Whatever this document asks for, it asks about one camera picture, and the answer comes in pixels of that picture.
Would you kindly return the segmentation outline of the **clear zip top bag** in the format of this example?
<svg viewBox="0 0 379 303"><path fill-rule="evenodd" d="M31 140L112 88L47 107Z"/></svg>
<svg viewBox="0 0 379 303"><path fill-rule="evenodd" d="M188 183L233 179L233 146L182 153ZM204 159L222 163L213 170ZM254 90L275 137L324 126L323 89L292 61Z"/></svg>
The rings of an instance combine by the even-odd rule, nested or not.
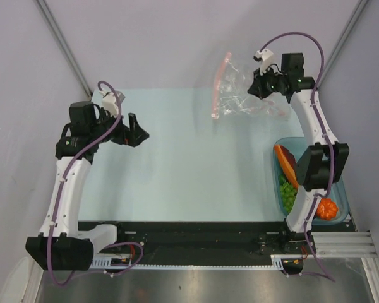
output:
<svg viewBox="0 0 379 303"><path fill-rule="evenodd" d="M212 92L212 119L229 115L265 116L288 119L291 109L284 97L271 95L260 100L247 90L253 82L253 70L244 61L227 52L215 74Z"/></svg>

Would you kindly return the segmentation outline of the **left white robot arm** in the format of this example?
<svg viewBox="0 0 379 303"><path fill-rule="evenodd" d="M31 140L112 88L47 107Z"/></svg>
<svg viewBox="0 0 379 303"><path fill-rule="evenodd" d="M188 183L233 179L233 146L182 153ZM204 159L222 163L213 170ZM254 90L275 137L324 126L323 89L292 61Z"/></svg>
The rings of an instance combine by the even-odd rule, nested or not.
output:
<svg viewBox="0 0 379 303"><path fill-rule="evenodd" d="M134 113L129 124L105 107L90 101L69 107L69 123L56 144L56 180L45 220L25 249L43 270L83 271L105 248L118 253L127 237L113 224L98 224L88 231L78 229L78 214L87 175L101 143L137 147L150 137Z"/></svg>

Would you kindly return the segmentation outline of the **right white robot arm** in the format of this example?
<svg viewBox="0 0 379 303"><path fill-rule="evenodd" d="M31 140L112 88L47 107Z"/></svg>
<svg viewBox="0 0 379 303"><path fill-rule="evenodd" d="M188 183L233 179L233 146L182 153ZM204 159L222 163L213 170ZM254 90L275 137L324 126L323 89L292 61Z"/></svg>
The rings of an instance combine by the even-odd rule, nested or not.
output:
<svg viewBox="0 0 379 303"><path fill-rule="evenodd" d="M310 244L309 232L320 200L339 181L349 147L333 134L322 111L314 78L304 75L301 53L282 55L283 71L275 72L274 55L268 49L255 53L260 66L253 73L248 93L263 100L273 93L284 96L296 113L308 144L296 162L296 200L286 216L277 242L285 253L294 253L301 244Z"/></svg>

